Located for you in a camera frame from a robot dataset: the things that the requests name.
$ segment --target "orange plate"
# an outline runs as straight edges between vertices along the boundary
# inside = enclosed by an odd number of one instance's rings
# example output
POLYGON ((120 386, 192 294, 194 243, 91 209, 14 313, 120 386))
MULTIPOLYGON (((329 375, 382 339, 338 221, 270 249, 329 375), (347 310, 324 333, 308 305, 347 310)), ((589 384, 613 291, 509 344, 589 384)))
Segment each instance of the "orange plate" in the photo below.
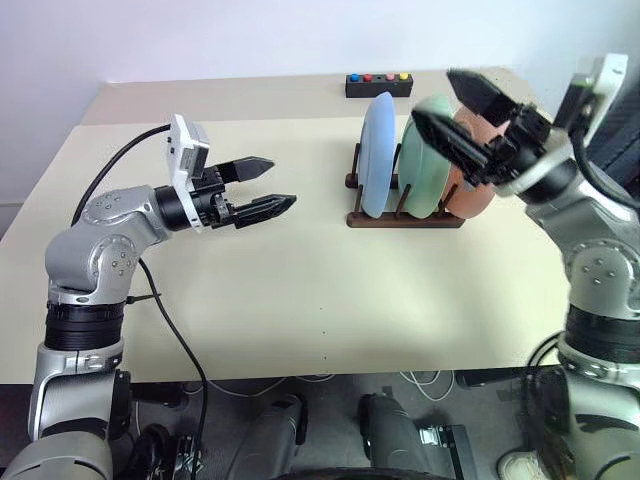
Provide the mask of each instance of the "orange plate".
MULTIPOLYGON (((505 123, 499 128, 495 128, 484 118, 475 115, 464 106, 458 110, 453 118, 469 130, 471 137, 480 144, 485 144, 493 137, 502 135, 508 125, 505 123)), ((454 184, 458 185, 458 189, 447 204, 447 210, 459 218, 468 219, 480 214, 491 203, 495 195, 493 185, 478 185, 475 189, 468 187, 464 182, 462 172, 452 166, 449 171, 447 185, 444 187, 444 193, 442 194, 443 199, 454 184)))

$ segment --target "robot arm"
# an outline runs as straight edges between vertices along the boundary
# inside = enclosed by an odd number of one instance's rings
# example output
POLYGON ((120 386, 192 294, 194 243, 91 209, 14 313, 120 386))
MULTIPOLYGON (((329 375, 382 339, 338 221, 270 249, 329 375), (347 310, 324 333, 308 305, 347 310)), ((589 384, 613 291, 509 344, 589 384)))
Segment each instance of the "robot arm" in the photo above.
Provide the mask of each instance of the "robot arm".
MULTIPOLYGON (((412 113, 424 141, 467 182, 517 195, 562 253, 570 307, 558 342, 561 367, 538 379, 546 402, 539 421, 554 439, 553 461, 562 457, 554 471, 580 479, 627 478, 619 476, 623 469, 640 465, 640 223, 634 209, 586 181, 572 158, 611 105, 626 62, 608 55, 591 75, 574 77, 553 124, 481 75, 450 71, 464 105, 496 127, 510 121, 487 145, 446 117, 412 113)), ((603 172, 596 175, 630 198, 603 172)))
POLYGON ((243 228, 285 212, 296 200, 269 195, 235 207, 225 184, 258 177, 273 162, 247 157, 205 168, 209 142, 174 115, 167 161, 171 186, 115 190, 91 199, 77 222, 49 244, 46 334, 38 347, 29 413, 34 443, 3 479, 110 479, 106 440, 128 425, 128 372, 120 336, 140 256, 173 231, 243 228))

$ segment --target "cable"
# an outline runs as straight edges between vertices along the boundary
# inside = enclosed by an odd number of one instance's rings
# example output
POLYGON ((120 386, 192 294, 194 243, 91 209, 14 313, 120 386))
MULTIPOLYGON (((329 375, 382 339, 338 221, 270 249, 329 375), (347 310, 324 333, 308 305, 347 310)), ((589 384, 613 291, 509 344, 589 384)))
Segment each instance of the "cable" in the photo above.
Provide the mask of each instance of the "cable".
MULTIPOLYGON (((147 264, 144 263, 142 258, 138 261, 138 263, 140 264, 140 267, 142 267, 142 270, 144 271, 144 274, 147 277, 147 281, 149 282, 149 287, 151 288, 151 293, 153 293, 153 298, 156 301, 156 305, 158 305, 158 309, 160 310, 160 313, 164 317, 165 321, 167 322, 167 325, 169 325, 169 328, 171 329, 175 337, 178 339, 178 342, 182 346, 183 350, 191 360, 191 363, 193 363, 193 366, 198 371, 198 375, 200 376, 200 381, 202 383, 202 407, 200 409, 200 419, 198 421, 198 430, 196 431, 196 435, 193 440, 194 451, 195 451, 195 454, 198 455, 198 452, 200 451, 200 447, 201 447, 201 442, 202 442, 202 432, 204 430, 204 422, 207 417, 207 403, 209 401, 209 392, 207 390, 207 376, 204 373, 204 370, 202 369, 200 362, 198 361, 196 356, 193 354, 193 352, 191 351, 191 348, 189 348, 189 345, 187 344, 185 339, 182 337, 182 335, 180 334, 176 326, 173 324, 171 317, 165 310, 164 305, 162 304, 162 300, 160 300, 160 295, 158 294, 158 290, 156 289, 156 284, 153 281, 153 276, 149 271, 149 267, 147 267, 147 264)), ((196 468, 191 469, 191 480, 196 479, 197 473, 198 472, 196 468)))
POLYGON ((140 437, 140 402, 136 400, 136 433, 140 437))
POLYGON ((209 382, 209 385, 211 385, 216 390, 219 390, 222 393, 226 393, 227 395, 231 395, 232 397, 255 398, 255 397, 259 397, 261 395, 264 395, 267 392, 270 392, 271 390, 276 388, 278 385, 280 385, 282 382, 284 382, 287 378, 288 377, 282 377, 280 380, 276 380, 273 384, 269 385, 267 388, 265 388, 263 390, 260 390, 259 392, 256 392, 256 393, 232 392, 231 390, 227 390, 226 388, 221 387, 220 385, 218 385, 217 383, 212 382, 211 380, 208 380, 208 382, 209 382))
POLYGON ((313 378, 305 378, 305 377, 296 377, 296 379, 302 380, 303 382, 307 382, 307 383, 322 383, 322 382, 327 382, 335 377, 334 374, 314 375, 314 376, 320 377, 320 378, 313 379, 313 378))
POLYGON ((202 391, 202 385, 200 385, 198 388, 196 388, 195 390, 187 390, 184 385, 182 385, 182 393, 184 393, 185 395, 197 395, 202 391))
POLYGON ((440 402, 445 398, 447 398, 451 393, 451 390, 453 390, 453 384, 455 383, 455 373, 453 372, 453 370, 451 370, 451 383, 449 383, 449 387, 447 388, 447 391, 444 392, 439 397, 432 397, 431 395, 429 395, 427 392, 424 391, 424 389, 422 388, 422 385, 420 385, 420 382, 418 382, 418 379, 416 378, 416 375, 413 372, 409 372, 409 375, 411 375, 411 379, 413 380, 412 383, 415 384, 415 386, 418 388, 418 391, 422 394, 422 396, 425 397, 427 400, 431 400, 432 402, 440 402))
POLYGON ((609 187, 591 167, 591 162, 587 158, 587 150, 584 147, 584 129, 576 128, 570 134, 573 154, 578 165, 578 170, 589 184, 599 193, 611 201, 624 205, 625 207, 640 209, 640 201, 613 190, 609 187))
POLYGON ((536 349, 533 351, 533 353, 531 354, 531 356, 529 357, 529 360, 527 361, 526 364, 526 368, 530 368, 532 366, 534 366, 534 364, 536 364, 536 356, 550 343, 554 343, 558 341, 558 338, 560 337, 560 334, 562 333, 562 331, 560 332, 556 332, 553 335, 550 335, 549 337, 547 337, 540 345, 538 345, 536 347, 536 349))
MULTIPOLYGON (((322 376, 322 378, 318 378, 318 379, 310 379, 310 378, 304 378, 301 376, 298 377, 294 377, 298 380, 302 380, 303 382, 307 382, 307 383, 322 383, 322 382, 327 382, 331 379, 333 379, 335 377, 335 375, 333 374, 328 374, 326 376, 322 376)), ((256 398, 256 397, 260 397, 261 395, 264 395, 267 392, 270 392, 271 390, 273 390, 274 388, 276 388, 278 385, 282 384, 287 378, 290 377, 282 377, 279 380, 276 380, 272 385, 269 385, 267 388, 260 390, 259 392, 256 393, 240 393, 240 392, 233 392, 231 390, 227 390, 226 388, 218 385, 217 383, 215 383, 212 380, 207 380, 207 382, 209 383, 209 385, 211 385, 213 388, 215 388, 216 390, 225 393, 227 395, 231 395, 232 397, 240 397, 240 398, 256 398)), ((202 391, 202 386, 198 387, 195 390, 187 390, 186 388, 182 388, 182 391, 185 395, 197 395, 202 391)))
MULTIPOLYGON (((527 360, 527 364, 524 367, 524 371, 522 373, 521 387, 520 387, 520 409, 522 410, 522 414, 524 415, 525 422, 528 422, 529 419, 529 404, 527 401, 529 392, 531 391, 532 381, 530 377, 533 375, 533 367, 537 367, 540 365, 542 360, 555 348, 558 347, 558 338, 560 337, 560 332, 556 332, 553 335, 547 337, 540 345, 536 347, 533 351, 529 360, 527 360)), ((531 448, 531 438, 530 435, 525 434, 525 446, 531 448)))
POLYGON ((104 167, 102 167, 102 170, 100 170, 96 178, 94 178, 93 182, 91 182, 91 184, 89 185, 89 188, 87 188, 87 190, 82 195, 82 198, 80 198, 80 201, 78 202, 78 206, 76 207, 76 211, 73 213, 73 219, 71 220, 71 225, 74 225, 80 219, 80 215, 82 215, 82 210, 84 209, 84 206, 87 204, 87 202, 91 198, 91 195, 93 195, 93 192, 98 187, 100 182, 104 180, 104 177, 107 176, 107 173, 109 173, 109 170, 111 170, 113 166, 116 163, 118 163, 118 160, 124 157, 124 155, 133 147, 135 147, 138 143, 158 133, 166 132, 169 130, 169 128, 171 128, 171 125, 166 124, 160 127, 152 128, 151 130, 147 130, 146 132, 141 133, 136 138, 131 140, 120 150, 118 150, 116 154, 113 157, 111 157, 111 159, 107 162, 107 164, 104 167))
POLYGON ((441 372, 441 370, 438 370, 435 373, 435 375, 433 376, 433 378, 431 380, 429 380, 428 382, 418 382, 418 383, 414 383, 414 381, 411 380, 409 377, 407 377, 404 372, 398 372, 398 373, 400 375, 402 375, 402 378, 404 378, 407 382, 413 383, 414 385, 423 386, 423 385, 433 385, 434 383, 436 383, 438 381, 438 378, 440 378, 440 373, 442 373, 442 372, 441 372))
POLYGON ((451 382, 449 383, 449 386, 447 387, 446 392, 444 392, 442 395, 440 395, 439 397, 432 397, 431 395, 429 395, 427 392, 424 391, 424 389, 422 388, 425 385, 433 385, 438 378, 440 378, 440 373, 441 371, 438 370, 435 375, 433 376, 433 378, 431 380, 429 380, 428 382, 419 382, 418 379, 416 378, 416 375, 414 372, 409 371, 409 375, 411 377, 408 377, 407 375, 405 375, 404 372, 398 372, 402 378, 404 378, 407 382, 413 384, 416 386, 416 388, 418 389, 418 391, 422 394, 423 397, 425 397, 428 400, 431 400, 432 402, 440 402, 442 400, 444 400, 445 398, 447 398, 449 396, 449 394, 451 393, 451 390, 453 390, 453 384, 455 383, 455 373, 453 370, 451 370, 451 382))

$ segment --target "black cable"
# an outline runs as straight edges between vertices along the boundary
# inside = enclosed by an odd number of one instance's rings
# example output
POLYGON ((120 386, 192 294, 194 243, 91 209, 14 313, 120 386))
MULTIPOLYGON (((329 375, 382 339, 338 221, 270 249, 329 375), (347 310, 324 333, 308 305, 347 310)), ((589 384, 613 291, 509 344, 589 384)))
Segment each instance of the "black cable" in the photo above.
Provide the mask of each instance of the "black cable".
POLYGON ((538 345, 536 347, 536 349, 533 351, 533 353, 531 354, 531 356, 529 357, 529 360, 527 361, 527 367, 532 367, 534 364, 537 364, 540 360, 538 360, 536 362, 536 356, 542 351, 543 348, 545 348, 549 343, 552 342, 556 342, 558 340, 558 337, 560 337, 560 334, 562 332, 556 332, 553 335, 550 335, 549 337, 547 337, 540 345, 538 345))
POLYGON ((147 130, 146 132, 141 133, 136 138, 131 140, 120 150, 118 150, 116 154, 113 157, 111 157, 111 160, 109 160, 107 164, 102 168, 102 170, 100 170, 96 178, 94 178, 93 182, 91 182, 91 184, 89 185, 89 188, 87 188, 87 190, 84 192, 84 195, 82 195, 82 198, 80 198, 80 201, 78 202, 78 206, 76 207, 76 211, 73 213, 73 219, 71 220, 71 225, 74 225, 80 219, 80 215, 82 215, 82 210, 84 209, 84 206, 87 204, 87 202, 91 198, 91 195, 93 195, 93 192, 98 187, 100 182, 102 182, 104 177, 107 176, 107 173, 109 173, 109 170, 111 170, 113 166, 116 163, 118 163, 118 160, 120 160, 129 150, 131 150, 141 141, 149 137, 152 137, 153 135, 156 135, 158 133, 166 132, 169 130, 170 127, 171 125, 166 124, 166 125, 161 125, 160 127, 152 128, 151 130, 147 130))
MULTIPOLYGON (((562 332, 554 333, 553 335, 547 337, 536 349, 533 351, 527 364, 524 367, 524 371, 522 374, 522 381, 520 387, 520 408, 522 410, 522 414, 524 415, 525 422, 529 419, 529 405, 528 405, 528 396, 530 391, 530 380, 529 376, 533 374, 533 367, 538 366, 540 362, 546 357, 549 352, 551 352, 554 348, 558 346, 558 338, 562 332)), ((531 439, 529 435, 525 435, 525 447, 531 448, 531 439)))
POLYGON ((587 182, 599 193, 609 200, 624 205, 625 207, 640 209, 640 201, 627 197, 609 187, 598 174, 591 168, 591 162, 587 158, 587 150, 584 146, 584 129, 576 128, 570 134, 573 154, 578 165, 578 170, 587 182))
POLYGON ((180 345, 182 345, 182 348, 184 349, 186 354, 189 356, 189 359, 193 363, 193 366, 196 367, 196 370, 198 371, 198 375, 200 376, 200 382, 202 383, 202 408, 200 409, 200 420, 198 421, 198 430, 194 438, 194 447, 195 447, 194 454, 196 455, 196 458, 194 458, 192 467, 191 467, 191 480, 195 480, 198 472, 198 469, 196 468, 198 465, 197 455, 200 452, 200 445, 202 442, 202 431, 204 430, 204 422, 207 417, 207 404, 209 401, 209 392, 207 390, 207 376, 204 373, 204 370, 202 369, 200 362, 198 362, 198 359, 193 354, 193 352, 191 351, 191 348, 189 348, 189 345, 187 344, 185 339, 182 337, 182 335, 180 334, 176 326, 173 324, 173 322, 171 321, 171 317, 165 310, 164 305, 162 304, 162 300, 160 300, 160 295, 158 294, 158 290, 156 289, 156 284, 153 281, 153 276, 149 271, 149 267, 147 267, 147 264, 144 263, 144 260, 142 259, 140 259, 138 263, 140 264, 140 267, 142 267, 142 270, 144 271, 144 274, 147 277, 147 281, 149 282, 149 287, 151 287, 151 293, 153 293, 153 298, 156 301, 156 305, 158 305, 158 309, 160 310, 160 313, 162 314, 165 321, 167 322, 167 325, 169 325, 169 328, 171 329, 173 334, 178 339, 178 342, 180 342, 180 345))
MULTIPOLYGON (((131 150, 133 147, 135 147, 138 143, 140 143, 143 140, 145 140, 145 139, 147 139, 147 138, 149 138, 149 137, 151 137, 153 135, 156 135, 158 133, 166 132, 166 131, 168 131, 170 129, 170 127, 171 126, 169 124, 166 124, 166 125, 161 125, 161 126, 156 127, 156 128, 152 128, 151 130, 147 130, 146 132, 141 133, 136 138, 131 140, 129 143, 127 143, 120 150, 118 150, 116 152, 116 154, 113 157, 111 157, 111 159, 107 162, 107 164, 102 168, 102 170, 100 170, 100 172, 98 173, 96 178, 94 178, 93 181, 91 182, 91 184, 89 185, 89 188, 87 188, 87 190, 82 195, 82 198, 80 198, 80 201, 78 202, 78 206, 76 207, 76 211, 73 214, 73 219, 71 220, 71 225, 73 226, 80 219, 80 215, 82 215, 82 210, 84 209, 85 205, 87 204, 87 202, 91 198, 91 195, 93 195, 93 192, 95 191, 95 189, 98 187, 100 182, 102 182, 104 177, 107 176, 109 171, 118 162, 118 160, 120 160, 129 150, 131 150)), ((142 258, 140 258, 138 260, 138 263, 140 264, 140 267, 142 267, 142 270, 144 271, 144 274, 147 277, 147 281, 149 282, 149 287, 151 288, 151 292, 153 293, 153 298, 156 301, 156 305, 158 305, 158 309, 160 310, 160 313, 162 314, 162 316, 164 317, 165 321, 167 322, 167 325, 169 325, 169 328, 171 329, 173 334, 178 339, 178 342, 180 343, 180 345, 182 346, 182 348, 186 352, 187 356, 189 357, 189 359, 193 363, 193 366, 198 371, 198 375, 200 376, 200 381, 202 383, 202 408, 200 410, 200 419, 198 421, 198 430, 196 432, 196 436, 194 438, 194 444, 193 444, 194 445, 194 448, 193 448, 194 454, 198 455, 199 452, 200 452, 201 444, 202 444, 202 431, 204 430, 204 423, 205 423, 205 420, 206 420, 206 417, 207 417, 207 403, 208 403, 208 398, 209 398, 208 397, 208 391, 207 391, 207 377, 206 377, 206 375, 204 373, 204 370, 202 369, 202 366, 200 365, 200 362, 198 362, 198 359, 193 354, 193 352, 189 348, 189 345, 184 340, 184 338, 182 337, 182 335, 180 334, 180 332, 178 331, 178 329, 174 325, 173 321, 171 320, 171 317, 169 316, 169 314, 165 310, 164 305, 162 304, 162 300, 160 300, 160 294, 158 293, 158 290, 156 289, 156 285, 155 285, 155 282, 153 281, 153 276, 151 275, 151 271, 149 270, 149 267, 147 267, 147 264, 144 262, 144 260, 142 260, 142 258)), ((191 480, 195 480, 196 479, 196 476, 197 476, 197 468, 196 468, 197 464, 198 464, 198 458, 194 458, 194 461, 193 461, 193 464, 192 464, 192 470, 191 470, 191 480)))

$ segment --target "beige tabletop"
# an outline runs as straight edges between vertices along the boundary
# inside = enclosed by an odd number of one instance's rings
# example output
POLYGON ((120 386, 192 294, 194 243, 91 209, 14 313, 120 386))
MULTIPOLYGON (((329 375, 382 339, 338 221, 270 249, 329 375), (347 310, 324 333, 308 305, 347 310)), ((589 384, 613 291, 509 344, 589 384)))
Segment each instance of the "beige tabletop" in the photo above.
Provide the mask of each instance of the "beige tabletop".
MULTIPOLYGON (((515 98, 532 99, 508 71, 487 72, 515 98)), ((0 243, 0 382, 32 381, 48 242, 108 157, 173 111, 203 121, 209 164, 247 155, 276 162, 231 185, 230 200, 298 195, 270 222, 178 232, 144 254, 210 378, 523 364, 564 323, 567 282, 553 243, 515 198, 496 199, 458 230, 349 229, 354 192, 344 175, 369 100, 345 99, 343 79, 245 79, 239 91, 231 80, 105 87, 0 243)), ((398 137, 410 104, 452 96, 443 72, 415 79, 412 98, 396 99, 398 137)), ((161 137, 137 146, 100 191, 166 184, 164 147, 161 137)), ((132 293, 147 291, 136 273, 132 293)), ((152 302, 127 307, 123 337, 134 380, 196 378, 152 302)))

